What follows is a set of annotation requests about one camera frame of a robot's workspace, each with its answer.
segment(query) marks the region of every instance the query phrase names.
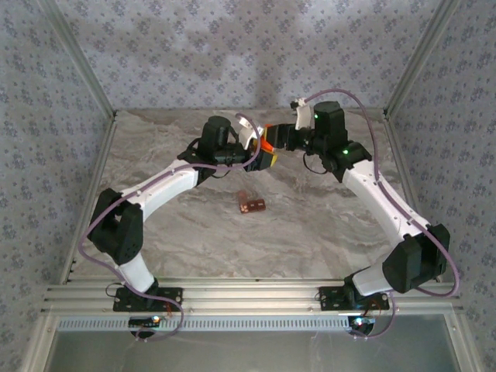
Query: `marble surface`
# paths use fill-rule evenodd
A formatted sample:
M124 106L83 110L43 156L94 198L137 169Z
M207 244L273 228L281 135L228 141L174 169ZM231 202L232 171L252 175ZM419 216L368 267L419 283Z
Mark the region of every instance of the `marble surface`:
M261 123L294 122L291 111L243 110ZM122 190L167 167L201 134L210 115L236 111L139 110L119 112L100 190ZM372 149L365 120L346 113L350 139ZM381 171L402 195L383 124L374 122ZM303 166L302 153L279 151L274 167L208 179L155 211L144 227L143 256L156 276L344 277L389 249L385 234L361 201L332 175ZM319 159L309 158L319 168ZM267 210L241 214L236 192L264 198ZM92 256L105 259L92 244ZM107 274L76 257L76 275Z

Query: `enclosure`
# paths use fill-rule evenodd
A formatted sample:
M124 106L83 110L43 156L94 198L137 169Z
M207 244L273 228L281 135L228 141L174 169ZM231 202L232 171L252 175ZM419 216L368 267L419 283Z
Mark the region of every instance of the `enclosure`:
M161 368L153 354L176 355L177 370L496 369L493 2L11 0L0 9L0 370L135 370L137 357ZM290 102L327 88L362 101L384 178L449 230L458 295L395 294L383 339L345 334L357 314L324 312L315 294L390 243L343 183L305 169L301 152L277 150L270 169L210 178L147 219L144 260L161 284L184 289L191 323L164 344L132 345L123 324L135 314L113 312L105 295L115 278L77 250L98 195L168 167L210 116L236 131L237 112L294 123ZM350 139L373 153L358 104L320 99L341 104ZM322 171L318 157L307 160ZM266 209L240 213L239 191ZM111 263L88 240L84 248ZM452 271L438 281L428 288L448 291ZM377 330L391 316L372 313ZM415 358L430 350L439 358Z

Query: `floor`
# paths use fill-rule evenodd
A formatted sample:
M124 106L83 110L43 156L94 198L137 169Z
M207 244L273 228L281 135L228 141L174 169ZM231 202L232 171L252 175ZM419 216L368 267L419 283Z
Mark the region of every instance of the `floor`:
M290 110L244 110L261 123L294 122ZM211 115L235 111L119 112L99 191L120 191L163 168L197 136ZM371 151L365 120L346 113L350 139ZM401 182L383 124L374 122L381 171ZM279 152L274 167L209 179L158 209L146 221L143 256L158 277L344 277L389 250L386 236L361 201L332 175L306 170L302 153ZM319 169L319 159L309 161ZM264 198L267 210L241 214L236 192ZM105 259L88 241L92 256ZM107 274L76 257L75 275Z

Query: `black mounting plate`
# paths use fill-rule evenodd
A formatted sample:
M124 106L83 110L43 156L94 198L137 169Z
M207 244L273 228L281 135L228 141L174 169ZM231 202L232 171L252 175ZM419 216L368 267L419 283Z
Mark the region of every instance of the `black mounting plate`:
M183 288L158 287L154 296L165 297L182 304ZM128 288L119 288L114 297L114 312L179 312L177 306L165 301L149 300L132 293Z
M363 298L356 298L354 303L346 295L344 287L320 287L320 309L323 312L347 310L389 310L388 295L378 292Z

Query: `wall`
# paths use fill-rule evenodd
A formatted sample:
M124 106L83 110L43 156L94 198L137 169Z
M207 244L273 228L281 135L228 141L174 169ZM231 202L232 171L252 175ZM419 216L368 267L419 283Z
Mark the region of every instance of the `wall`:
M466 0L393 122L425 216L444 223L487 370L496 370L496 3Z
M34 0L0 2L0 370L55 283L108 120Z
M439 0L57 2L130 109L286 107L330 87L383 107Z

